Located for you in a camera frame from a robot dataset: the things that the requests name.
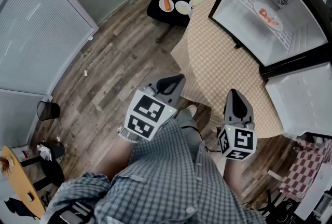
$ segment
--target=white plate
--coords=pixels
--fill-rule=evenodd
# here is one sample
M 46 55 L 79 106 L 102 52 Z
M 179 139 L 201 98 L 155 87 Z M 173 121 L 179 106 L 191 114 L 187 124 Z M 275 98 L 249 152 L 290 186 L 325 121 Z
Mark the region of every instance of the white plate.
M 170 5 L 171 5 L 171 10 L 170 11 L 167 11 L 165 9 L 165 3 L 164 3 L 164 0 L 159 0 L 159 7 L 161 8 L 161 10 L 165 11 L 165 12 L 172 12 L 173 9 L 174 9 L 174 3 L 172 0 L 168 0 L 170 2 Z
M 260 1 L 256 1 L 254 3 L 254 9 L 265 24 L 276 31 L 282 31 L 284 29 L 281 19 L 271 7 Z
M 201 2 L 203 2 L 204 0 L 190 0 L 189 5 L 194 8 L 197 7 L 197 5 Z
M 177 12 L 179 12 L 180 14 L 183 14 L 183 15 L 187 15 L 191 11 L 190 5 L 185 1 L 176 2 L 175 9 L 177 10 Z

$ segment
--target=checkered tablecloth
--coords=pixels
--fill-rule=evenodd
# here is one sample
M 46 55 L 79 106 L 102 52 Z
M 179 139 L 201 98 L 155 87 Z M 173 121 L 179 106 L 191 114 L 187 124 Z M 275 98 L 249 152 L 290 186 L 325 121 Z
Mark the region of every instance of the checkered tablecloth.
M 231 36 L 208 18 L 215 1 L 204 0 L 193 10 L 183 38 L 171 52 L 187 79 L 181 95 L 211 107 L 209 125 L 219 127 L 226 95 L 237 89 L 254 109 L 257 136 L 282 134 L 258 63 L 243 48 L 235 50 Z
M 292 167 L 289 175 L 280 184 L 280 191 L 295 195 L 302 199 L 314 181 L 321 164 L 331 161 L 332 140 L 327 140 L 324 147 L 317 147 L 313 143 L 299 140 L 298 144 L 303 147 Z

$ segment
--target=red checkered cloth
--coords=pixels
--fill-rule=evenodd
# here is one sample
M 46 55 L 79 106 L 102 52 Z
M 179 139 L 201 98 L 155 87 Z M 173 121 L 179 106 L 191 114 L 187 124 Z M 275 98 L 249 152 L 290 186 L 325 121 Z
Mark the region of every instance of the red checkered cloth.
M 332 140 L 326 140 L 324 147 L 321 148 L 304 140 L 299 140 L 298 144 L 303 150 L 298 153 L 290 167 L 289 175 L 284 177 L 279 189 L 281 192 L 302 199 L 314 181 L 321 164 L 331 161 Z

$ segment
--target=shoe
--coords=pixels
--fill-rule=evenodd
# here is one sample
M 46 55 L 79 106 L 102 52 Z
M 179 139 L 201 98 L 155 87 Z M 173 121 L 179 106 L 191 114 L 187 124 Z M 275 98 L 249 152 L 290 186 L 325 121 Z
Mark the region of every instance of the shoe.
M 197 111 L 197 107 L 194 104 L 191 104 L 187 107 L 187 109 L 190 111 L 191 117 L 194 117 L 194 115 Z

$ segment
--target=cable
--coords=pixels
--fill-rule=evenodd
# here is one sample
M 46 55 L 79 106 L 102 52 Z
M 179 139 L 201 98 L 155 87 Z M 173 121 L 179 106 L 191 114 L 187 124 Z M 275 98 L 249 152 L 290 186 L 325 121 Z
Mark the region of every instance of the cable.
M 181 129 L 184 129 L 184 128 L 193 128 L 196 132 L 199 133 L 199 135 L 200 135 L 202 141 L 204 141 L 203 138 L 202 138 L 202 135 L 201 135 L 200 131 L 199 131 L 196 127 L 191 127 L 191 126 L 181 127 Z M 220 152 L 221 152 L 221 150 L 213 150 L 213 149 L 209 149 L 207 146 L 205 146 L 205 148 L 206 148 L 206 150 L 209 151 L 209 152 L 213 152 L 213 153 L 220 153 Z

